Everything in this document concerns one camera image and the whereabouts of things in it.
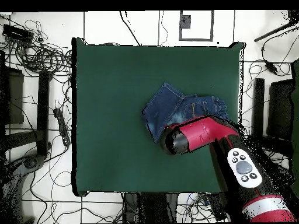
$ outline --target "denim fabric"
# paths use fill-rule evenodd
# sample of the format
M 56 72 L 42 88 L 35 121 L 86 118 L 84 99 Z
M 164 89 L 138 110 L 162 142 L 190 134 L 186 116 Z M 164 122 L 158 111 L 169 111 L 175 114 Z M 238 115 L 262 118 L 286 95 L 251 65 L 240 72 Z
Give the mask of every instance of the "denim fabric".
M 208 114 L 228 120 L 226 108 L 224 101 L 217 97 L 197 97 L 197 94 L 185 96 L 164 82 L 142 110 L 142 119 L 157 143 L 166 125 Z

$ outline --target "wire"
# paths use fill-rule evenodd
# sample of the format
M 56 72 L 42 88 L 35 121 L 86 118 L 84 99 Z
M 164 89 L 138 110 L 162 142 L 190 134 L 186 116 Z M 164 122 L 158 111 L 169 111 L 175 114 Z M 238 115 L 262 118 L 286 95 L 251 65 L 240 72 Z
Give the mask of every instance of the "wire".
M 34 149 L 34 148 L 36 148 L 36 146 L 34 146 L 33 148 L 29 149 L 29 150 L 23 155 L 23 157 L 25 157 L 26 154 L 27 154 L 30 150 Z
M 250 135 L 250 122 L 249 122 L 249 120 L 246 120 L 246 119 L 244 119 L 244 118 L 242 118 L 242 120 L 245 120 L 245 121 L 248 122 L 248 132 L 249 132 L 249 135 Z
M 69 174 L 71 174 L 70 172 L 68 172 L 68 171 L 62 171 L 61 173 L 59 173 L 56 177 L 55 177 L 55 179 L 54 179 L 54 181 L 53 181 L 53 184 L 52 184 L 52 189 L 51 189 L 51 203 L 52 203 L 52 205 L 51 205 L 51 215 L 50 216 L 52 216 L 52 218 L 53 218 L 53 222 L 55 221 L 55 210 L 56 210 L 56 206 L 55 206 L 55 209 L 52 211 L 52 208 L 53 208 L 53 187 L 54 187 L 54 185 L 56 184 L 56 185 L 58 185 L 55 181 L 56 181 L 56 179 L 59 177 L 59 175 L 61 175 L 61 174 L 63 174 L 63 173 L 69 173 Z M 58 185 L 58 186 L 60 186 L 60 187 L 66 187 L 66 186 L 69 186 L 71 183 L 69 183 L 68 185 L 65 185 L 65 186 L 62 186 L 62 185 Z
M 46 208 L 44 209 L 43 213 L 40 215 L 39 219 L 37 220 L 37 224 L 39 224 L 41 217 L 44 215 L 44 213 L 46 212 L 46 210 L 48 208 L 48 204 L 43 199 L 41 199 L 37 195 L 35 195 L 35 193 L 32 191 L 32 184 L 33 184 L 34 180 L 35 180 L 35 171 L 33 172 L 33 180 L 30 184 L 30 191 L 31 191 L 33 196 L 35 196 L 37 199 L 39 199 L 40 201 L 42 201 L 46 205 Z
M 164 28 L 164 26 L 163 26 L 163 17 L 164 17 L 164 12 L 165 12 L 165 10 L 163 10 L 163 15 L 162 15 L 162 19 L 161 19 L 161 26 Z M 168 32 L 167 32 L 167 37 L 166 37 L 166 40 L 165 41 L 163 41 L 162 43 L 161 43 L 161 46 L 162 46 L 162 44 L 163 43 L 165 43 L 166 41 L 167 41 L 167 39 L 168 39 Z
M 11 128 L 11 130 L 31 130 L 31 128 Z M 45 129 L 46 131 L 59 131 L 59 129 Z
M 57 156 L 55 156 L 55 157 L 52 157 L 51 158 L 51 160 L 52 159 L 54 159 L 54 158 L 56 158 L 56 157 L 58 157 L 58 156 L 60 156 L 60 155 L 63 155 L 66 151 L 68 150 L 68 148 L 65 148 L 64 149 L 64 151 L 62 152 L 62 153 L 60 153 L 59 155 L 57 155 Z M 49 172 L 47 172 L 42 178 L 40 178 L 32 187 L 34 187 L 40 180 L 42 180 L 47 174 L 48 174 Z M 30 191 L 30 189 L 28 189 L 27 191 L 25 191 L 23 194 L 22 194 L 22 196 L 24 196 L 28 191 Z
M 97 214 L 95 214 L 95 213 L 93 213 L 90 209 L 88 209 L 88 208 L 81 208 L 81 209 L 78 209 L 78 210 L 76 210 L 76 211 L 73 211 L 73 212 L 66 212 L 66 213 L 62 213 L 62 214 L 60 214 L 59 215 L 59 217 L 55 220 L 55 222 L 53 223 L 53 224 L 56 224 L 56 223 L 58 223 L 58 220 L 59 220 L 59 218 L 61 217 L 61 216 L 63 216 L 63 215 L 70 215 L 70 214 L 74 214 L 74 213 L 77 213 L 77 212 L 80 212 L 80 211 L 82 211 L 82 210 L 86 210 L 86 211 L 88 211 L 89 213 L 91 213 L 92 215 L 94 215 L 94 216 L 97 216 L 97 217 L 99 217 L 99 218 L 101 218 L 102 220 L 101 221 L 105 221 L 105 222 L 110 222 L 110 223 L 114 223 L 114 219 L 113 219 L 113 217 L 112 216 L 107 216 L 107 217 L 102 217 L 102 216 L 100 216 L 100 215 L 97 215 Z M 107 218 L 112 218 L 113 219 L 113 221 L 109 221 L 109 220 L 106 220 Z
M 15 105 L 14 103 L 12 103 L 9 99 L 8 99 L 8 102 L 9 102 L 11 105 L 15 106 L 17 109 L 19 109 L 19 110 L 21 110 L 21 111 L 23 112 L 23 114 L 24 114 L 25 117 L 27 118 L 27 121 L 28 121 L 28 123 L 29 123 L 29 125 L 30 125 L 30 127 L 31 127 L 31 130 L 32 130 L 33 133 L 34 133 L 34 137 L 35 137 L 35 140 L 36 140 L 36 142 L 37 142 L 36 131 L 33 129 L 33 126 L 31 125 L 31 122 L 30 122 L 30 120 L 28 119 L 27 114 L 26 114 L 20 107 L 18 107 L 18 106 Z
M 53 214 L 54 214 L 54 211 L 56 210 L 56 206 L 57 204 L 56 203 L 53 203 L 52 206 L 51 206 L 51 215 L 48 216 L 48 218 L 46 220 L 44 220 L 43 222 L 41 222 L 40 224 L 43 224 L 44 222 L 46 222 L 51 216 L 53 217 Z
M 252 106 L 251 108 L 247 109 L 246 111 L 244 111 L 241 115 L 247 113 L 247 112 L 248 112 L 249 110 L 251 110 L 251 109 L 253 109 L 253 106 Z
M 288 158 L 275 158 L 275 159 L 271 159 L 271 161 L 277 161 L 277 160 L 288 160 Z
M 140 43 L 137 41 L 137 39 L 136 39 L 134 33 L 132 32 L 132 30 L 130 29 L 130 27 L 128 26 L 128 24 L 124 21 L 124 19 L 123 19 L 123 14 L 121 13 L 121 11 L 119 12 L 119 14 L 120 14 L 121 20 L 123 21 L 124 24 L 126 24 L 126 26 L 128 27 L 129 31 L 130 31 L 131 34 L 133 35 L 135 41 L 136 41 L 137 44 L 140 46 Z
M 29 28 L 28 26 L 27 26 L 27 22 L 33 22 L 35 25 L 36 25 L 36 28 L 35 29 L 32 29 L 32 28 Z M 40 24 L 40 22 L 39 21 L 33 21 L 33 20 L 27 20 L 27 21 L 25 21 L 25 27 L 28 29 L 28 30 L 30 30 L 31 32 L 33 32 L 34 34 L 35 34 L 35 36 L 34 36 L 34 41 L 35 42 L 38 42 L 38 43 L 41 43 L 41 42 L 43 42 L 44 40 L 47 40 L 48 39 L 48 36 L 41 30 L 41 24 Z
M 260 65 L 252 66 L 255 62 L 258 62 L 258 61 L 260 61 L 260 60 L 258 59 L 258 60 L 256 60 L 256 61 L 252 62 L 251 65 L 250 65 L 250 67 L 249 67 L 249 74 L 250 74 L 251 81 L 250 81 L 250 83 L 248 84 L 246 91 L 243 92 L 243 93 L 246 93 L 247 96 L 248 96 L 250 99 L 252 99 L 252 97 L 251 97 L 250 95 L 248 95 L 248 90 L 251 89 L 252 84 L 253 84 L 253 81 L 259 76 L 260 73 L 262 73 L 262 72 L 264 72 L 264 71 L 267 70 L 267 69 L 265 69 L 265 70 L 263 71 L 263 70 L 262 70 L 262 67 L 261 67 Z M 260 71 L 259 71 L 258 73 L 251 73 L 251 69 L 254 68 L 254 67 L 260 67 Z M 252 79 L 252 75 L 254 75 L 254 74 L 257 74 L 257 76 L 256 76 L 255 78 Z
M 53 184 L 55 184 L 55 185 L 57 185 L 57 186 L 59 186 L 59 187 L 66 187 L 66 186 L 69 186 L 71 183 L 69 183 L 69 184 L 67 184 L 67 185 L 59 185 L 59 184 L 57 184 L 55 181 L 56 181 L 56 179 L 55 180 L 53 180 L 53 178 L 52 178 L 52 175 L 51 175 L 51 169 L 50 169 L 50 166 L 51 166 L 51 161 L 49 161 L 49 174 L 50 174 L 50 178 L 52 179 L 52 181 L 53 181 Z M 69 173 L 69 174 L 71 174 L 70 172 L 68 172 L 68 171 L 62 171 L 61 173 Z
M 121 213 L 121 210 L 122 210 L 122 209 L 120 209 L 120 210 L 119 210 L 119 213 L 117 213 L 117 215 L 116 215 L 116 217 L 115 217 L 115 219 L 114 219 L 114 222 L 117 222 L 117 221 L 123 216 L 123 213 Z
M 202 221 L 202 220 L 206 220 L 208 223 L 210 223 L 209 219 L 210 216 L 206 217 L 201 211 L 209 211 L 211 212 L 211 209 L 204 209 L 202 207 L 204 207 L 204 204 L 202 203 L 201 201 L 201 196 L 202 195 L 206 195 L 206 193 L 203 193 L 203 192 L 200 192 L 200 193 L 197 193 L 197 198 L 193 199 L 191 198 L 191 195 L 192 193 L 189 194 L 188 196 L 188 199 L 187 199 L 187 202 L 186 202 L 186 205 L 187 206 L 184 206 L 184 205 L 180 205 L 182 207 L 184 207 L 184 213 L 181 214 L 177 211 L 177 214 L 181 215 L 182 216 L 182 222 L 186 222 L 187 220 L 187 216 L 189 216 L 190 220 L 191 220 L 191 223 L 194 222 L 194 221 Z M 193 200 L 192 204 L 188 204 L 188 201 L 189 201 L 189 198 L 191 198 Z
M 271 39 L 276 38 L 276 37 L 278 37 L 278 36 L 281 36 L 281 35 L 283 35 L 283 34 L 285 34 L 285 33 L 288 33 L 288 32 L 293 31 L 293 30 L 298 30 L 298 29 L 299 29 L 298 26 L 297 26 L 297 27 L 294 27 L 294 28 L 292 28 L 292 29 L 290 29 L 290 30 L 284 31 L 283 33 L 280 33 L 280 34 L 278 34 L 278 35 L 275 35 L 275 36 L 269 38 L 268 40 L 266 40 L 265 43 L 263 44 L 263 47 L 262 47 L 262 57 L 263 57 L 263 60 L 264 60 L 264 61 L 267 61 L 267 60 L 264 58 L 264 51 L 265 51 L 265 45 L 266 45 L 266 43 L 267 43 L 268 41 L 270 41 Z M 294 42 L 292 43 L 291 48 L 289 49 L 287 55 L 284 57 L 284 59 L 282 60 L 282 62 L 286 59 L 286 57 L 287 57 L 288 54 L 290 53 L 290 51 L 291 51 L 291 49 L 292 49 L 292 47 L 293 47 L 293 45 L 294 45 L 296 39 L 295 39 Z
M 32 100 L 33 100 L 33 103 L 32 102 L 26 102 L 26 101 L 20 101 L 19 99 L 25 99 L 25 98 L 29 98 L 29 97 L 31 97 L 32 98 Z M 35 102 L 35 100 L 34 100 L 34 98 L 33 98 L 33 96 L 32 95 L 30 95 L 30 96 L 26 96 L 26 97 L 21 97 L 21 98 L 12 98 L 12 99 L 14 99 L 14 100 L 17 100 L 17 101 L 20 101 L 20 102 L 22 102 L 22 103 L 27 103 L 27 104 L 35 104 L 35 105 L 38 105 L 38 103 L 36 103 Z
M 54 157 L 52 157 L 52 158 L 50 158 L 50 159 L 48 159 L 48 160 L 45 160 L 44 162 L 45 162 L 45 163 L 46 163 L 46 162 L 49 162 L 49 161 L 55 159 L 56 157 L 59 157 L 60 155 L 63 155 L 67 150 L 68 150 L 68 147 L 66 147 L 66 148 L 64 149 L 63 153 L 61 153 L 61 154 L 59 154 L 59 155 L 55 155 Z

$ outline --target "denim shorts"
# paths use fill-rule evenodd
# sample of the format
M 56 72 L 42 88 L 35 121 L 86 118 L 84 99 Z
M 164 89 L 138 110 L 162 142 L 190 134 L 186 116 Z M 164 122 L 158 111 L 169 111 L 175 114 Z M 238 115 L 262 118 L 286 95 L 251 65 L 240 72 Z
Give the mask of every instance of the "denim shorts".
M 217 97 L 197 97 L 197 94 L 185 96 L 164 82 L 142 110 L 142 119 L 157 143 L 167 125 L 180 124 L 208 114 L 228 120 L 226 108 L 225 102 Z

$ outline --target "green table surface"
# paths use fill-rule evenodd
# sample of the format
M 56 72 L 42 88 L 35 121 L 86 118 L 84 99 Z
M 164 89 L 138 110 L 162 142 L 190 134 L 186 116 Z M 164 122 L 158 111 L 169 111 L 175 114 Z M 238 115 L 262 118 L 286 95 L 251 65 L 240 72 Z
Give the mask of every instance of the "green table surface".
M 238 120 L 240 51 L 217 47 L 86 45 L 77 39 L 78 191 L 220 191 L 208 146 L 170 156 L 141 110 L 164 82 L 225 100 Z

